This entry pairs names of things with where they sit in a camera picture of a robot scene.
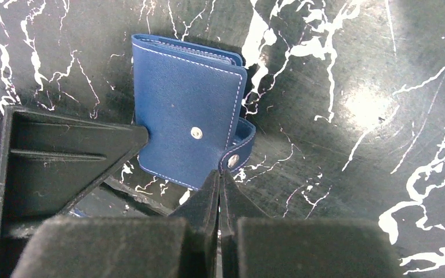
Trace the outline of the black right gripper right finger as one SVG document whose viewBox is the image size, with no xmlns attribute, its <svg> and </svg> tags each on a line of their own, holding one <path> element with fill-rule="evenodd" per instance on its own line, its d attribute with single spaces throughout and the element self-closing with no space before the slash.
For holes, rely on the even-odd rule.
<svg viewBox="0 0 445 278">
<path fill-rule="evenodd" d="M 395 251 L 365 220 L 266 215 L 220 175 L 224 277 L 400 277 Z"/>
</svg>

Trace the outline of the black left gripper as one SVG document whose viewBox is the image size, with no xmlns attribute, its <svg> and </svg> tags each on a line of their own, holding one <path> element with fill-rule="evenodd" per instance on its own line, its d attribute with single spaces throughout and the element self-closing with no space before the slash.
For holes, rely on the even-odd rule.
<svg viewBox="0 0 445 278">
<path fill-rule="evenodd" d="M 0 122 L 0 228 L 8 221 L 67 214 L 147 142 L 143 126 L 5 107 Z"/>
</svg>

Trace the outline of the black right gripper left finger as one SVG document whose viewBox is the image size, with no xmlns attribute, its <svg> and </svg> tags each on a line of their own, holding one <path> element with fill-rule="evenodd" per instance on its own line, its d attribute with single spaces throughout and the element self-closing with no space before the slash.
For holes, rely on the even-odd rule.
<svg viewBox="0 0 445 278">
<path fill-rule="evenodd" d="M 46 220 L 13 277 L 214 277 L 220 174 L 166 217 Z"/>
</svg>

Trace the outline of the blue leather card holder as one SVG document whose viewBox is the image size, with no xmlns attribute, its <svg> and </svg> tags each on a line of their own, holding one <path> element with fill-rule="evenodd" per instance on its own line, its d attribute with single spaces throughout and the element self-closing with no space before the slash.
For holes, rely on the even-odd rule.
<svg viewBox="0 0 445 278">
<path fill-rule="evenodd" d="M 195 191 L 213 170 L 238 171 L 256 136 L 240 116 L 241 56 L 148 34 L 132 36 L 132 51 L 134 118 L 149 134 L 141 169 Z"/>
</svg>

